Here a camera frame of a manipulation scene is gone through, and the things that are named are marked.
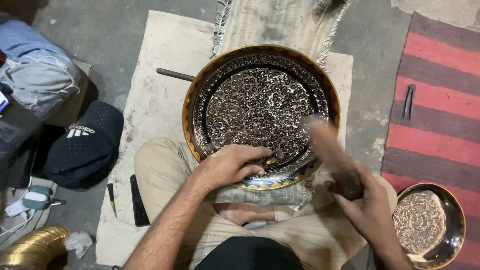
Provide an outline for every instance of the hand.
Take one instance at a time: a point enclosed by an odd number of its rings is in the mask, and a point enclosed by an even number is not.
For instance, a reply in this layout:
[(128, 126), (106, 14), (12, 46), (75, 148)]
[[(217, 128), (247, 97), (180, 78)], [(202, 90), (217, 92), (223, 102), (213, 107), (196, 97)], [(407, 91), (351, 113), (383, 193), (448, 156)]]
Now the hand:
[(352, 163), (364, 186), (363, 198), (349, 201), (332, 193), (357, 231), (376, 249), (398, 243), (386, 190), (369, 169), (358, 161)]
[(189, 179), (210, 190), (240, 182), (250, 174), (263, 175), (262, 167), (248, 162), (270, 154), (272, 151), (265, 147), (227, 145), (206, 158)]

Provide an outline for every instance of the metal clamp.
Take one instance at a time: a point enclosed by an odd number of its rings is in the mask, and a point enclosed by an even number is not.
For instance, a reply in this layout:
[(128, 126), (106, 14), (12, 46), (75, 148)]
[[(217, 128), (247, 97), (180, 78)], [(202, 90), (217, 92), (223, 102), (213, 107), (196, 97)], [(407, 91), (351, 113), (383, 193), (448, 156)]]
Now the metal clamp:
[(416, 85), (409, 85), (407, 98), (405, 98), (405, 107), (403, 109), (403, 119), (407, 117), (407, 112), (408, 112), (409, 121), (412, 119), (413, 103), (415, 99), (415, 89), (417, 89)]

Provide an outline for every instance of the white cable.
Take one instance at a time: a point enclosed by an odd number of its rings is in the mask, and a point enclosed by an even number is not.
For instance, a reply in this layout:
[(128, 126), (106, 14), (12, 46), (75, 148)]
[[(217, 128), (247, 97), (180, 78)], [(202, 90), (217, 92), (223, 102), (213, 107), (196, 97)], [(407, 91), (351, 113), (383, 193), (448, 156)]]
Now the white cable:
[(9, 204), (14, 204), (14, 203), (19, 202), (19, 201), (21, 201), (21, 200), (23, 200), (23, 199), (25, 198), (25, 195), (27, 195), (27, 193), (28, 193), (28, 188), (32, 185), (32, 178), (33, 178), (33, 177), (30, 176), (30, 182), (28, 183), (27, 190), (25, 190), (25, 192), (24, 192), (24, 194), (22, 195), (22, 197), (21, 197), (19, 200), (15, 201), (15, 202), (7, 203), (7, 205), (9, 205)]
[(27, 223), (29, 223), (29, 222), (32, 220), (32, 218), (33, 218), (33, 216), (35, 215), (35, 213), (36, 213), (36, 210), (35, 210), (35, 209), (31, 209), (31, 210), (30, 210), (30, 217), (29, 217), (27, 220), (25, 220), (24, 222), (22, 222), (21, 224), (15, 226), (15, 227), (9, 229), (8, 231), (0, 234), (0, 237), (4, 236), (6, 233), (11, 232), (11, 231), (15, 230), (16, 228), (18, 228), (18, 227), (20, 227), (20, 226), (22, 226), (22, 225), (24, 225), (24, 224), (25, 224), (25, 226), (26, 226)]

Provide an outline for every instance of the charger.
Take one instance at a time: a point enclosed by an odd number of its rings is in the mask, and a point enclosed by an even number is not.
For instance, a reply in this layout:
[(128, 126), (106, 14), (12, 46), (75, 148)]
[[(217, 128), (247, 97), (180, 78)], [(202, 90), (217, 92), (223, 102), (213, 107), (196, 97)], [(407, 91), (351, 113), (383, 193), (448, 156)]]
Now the charger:
[(25, 213), (28, 210), (30, 210), (30, 208), (25, 207), (23, 202), (20, 200), (12, 205), (9, 205), (5, 211), (7, 212), (7, 216), (14, 217), (18, 214)]

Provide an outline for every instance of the striped rug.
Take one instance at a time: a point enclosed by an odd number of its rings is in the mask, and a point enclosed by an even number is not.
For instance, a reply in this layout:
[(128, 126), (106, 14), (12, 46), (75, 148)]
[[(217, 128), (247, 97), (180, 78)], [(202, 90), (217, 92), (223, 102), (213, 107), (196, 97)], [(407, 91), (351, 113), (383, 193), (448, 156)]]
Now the striped rug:
[[(408, 85), (417, 86), (411, 121)], [(480, 32), (415, 13), (396, 80), (382, 176), (397, 192), (422, 182), (447, 188), (467, 236), (445, 270), (480, 269)]]

